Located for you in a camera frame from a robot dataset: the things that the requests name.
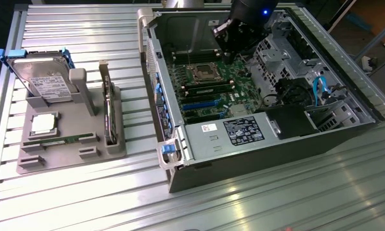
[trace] slotted metal surface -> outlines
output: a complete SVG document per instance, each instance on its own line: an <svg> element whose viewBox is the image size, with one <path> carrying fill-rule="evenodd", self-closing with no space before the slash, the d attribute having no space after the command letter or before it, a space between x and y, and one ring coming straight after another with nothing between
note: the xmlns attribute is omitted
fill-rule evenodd
<svg viewBox="0 0 385 231"><path fill-rule="evenodd" d="M167 194L137 53L134 12L145 6L159 5L42 5L21 16L22 48L66 46L75 67L87 70L89 87L99 86L97 61L109 60L121 88L127 157L18 175L26 102L22 84L10 81L10 117L2 114L0 139L0 231L385 230L385 123L319 156ZM282 6L295 9L311 30L322 29L294 5ZM319 39L337 52L330 38ZM385 115L383 96L353 66L342 68Z"/></svg>

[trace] blue pcie slot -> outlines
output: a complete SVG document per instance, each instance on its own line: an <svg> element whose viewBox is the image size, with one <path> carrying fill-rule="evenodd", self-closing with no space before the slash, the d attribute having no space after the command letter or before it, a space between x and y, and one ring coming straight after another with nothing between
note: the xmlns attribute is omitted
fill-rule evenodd
<svg viewBox="0 0 385 231"><path fill-rule="evenodd" d="M205 108L205 107L214 107L218 105L221 99L210 101L210 102L203 102L203 103L194 103L194 104L185 104L182 105L182 110L191 110L191 109L198 109L198 108Z"/></svg>

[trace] power supply label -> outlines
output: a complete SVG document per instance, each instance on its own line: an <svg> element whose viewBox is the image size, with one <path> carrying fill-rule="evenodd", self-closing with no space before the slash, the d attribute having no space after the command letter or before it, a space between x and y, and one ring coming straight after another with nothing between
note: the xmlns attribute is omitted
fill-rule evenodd
<svg viewBox="0 0 385 231"><path fill-rule="evenodd" d="M234 146L265 140L253 116L223 121L223 126L230 143Z"/></svg>

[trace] circuit board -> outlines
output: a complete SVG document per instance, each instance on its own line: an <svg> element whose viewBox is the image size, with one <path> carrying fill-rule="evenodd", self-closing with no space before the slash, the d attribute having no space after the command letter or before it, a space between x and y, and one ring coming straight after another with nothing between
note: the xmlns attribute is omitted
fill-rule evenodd
<svg viewBox="0 0 385 231"><path fill-rule="evenodd" d="M259 106L257 89L243 62L222 61L175 65L167 70L186 124L253 113Z"/></svg>
<svg viewBox="0 0 385 231"><path fill-rule="evenodd" d="M86 133L86 134L74 135L74 136L55 137L55 138L35 140L35 141L26 141L22 143L22 145L27 146L27 145L39 144L43 147L53 146L53 145L59 145L59 144L75 143L78 142L79 138L85 138L90 136L93 136L93 133Z"/></svg>

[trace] hard drive label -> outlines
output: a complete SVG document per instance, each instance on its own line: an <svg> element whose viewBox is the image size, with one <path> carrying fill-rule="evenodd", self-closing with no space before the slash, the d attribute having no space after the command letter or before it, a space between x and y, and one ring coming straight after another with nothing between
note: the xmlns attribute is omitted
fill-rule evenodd
<svg viewBox="0 0 385 231"><path fill-rule="evenodd" d="M43 99L70 96L70 90L62 76L35 77L30 81Z"/></svg>
<svg viewBox="0 0 385 231"><path fill-rule="evenodd" d="M230 143L234 146L265 140L253 116L223 121L223 126Z"/></svg>

